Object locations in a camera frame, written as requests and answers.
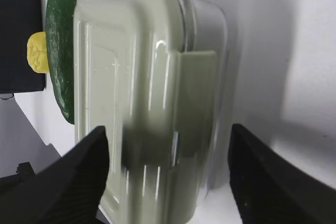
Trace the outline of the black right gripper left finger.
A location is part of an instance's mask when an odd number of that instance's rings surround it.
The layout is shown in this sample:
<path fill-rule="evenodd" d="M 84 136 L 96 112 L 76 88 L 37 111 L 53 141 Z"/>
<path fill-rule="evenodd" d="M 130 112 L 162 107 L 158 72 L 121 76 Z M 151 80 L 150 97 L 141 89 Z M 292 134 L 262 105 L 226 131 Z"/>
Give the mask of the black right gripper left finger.
<path fill-rule="evenodd" d="M 25 162 L 1 177 L 1 223 L 101 223 L 108 172 L 106 128 L 97 126 L 41 172 Z"/>

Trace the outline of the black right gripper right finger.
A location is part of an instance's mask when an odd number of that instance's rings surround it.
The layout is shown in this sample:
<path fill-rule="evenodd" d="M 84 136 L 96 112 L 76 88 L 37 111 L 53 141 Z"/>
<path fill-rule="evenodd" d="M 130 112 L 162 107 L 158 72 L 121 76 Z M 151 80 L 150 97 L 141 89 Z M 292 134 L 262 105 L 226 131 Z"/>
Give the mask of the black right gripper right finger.
<path fill-rule="evenodd" d="M 243 223 L 335 223 L 335 189 L 233 124 L 229 184 Z"/>

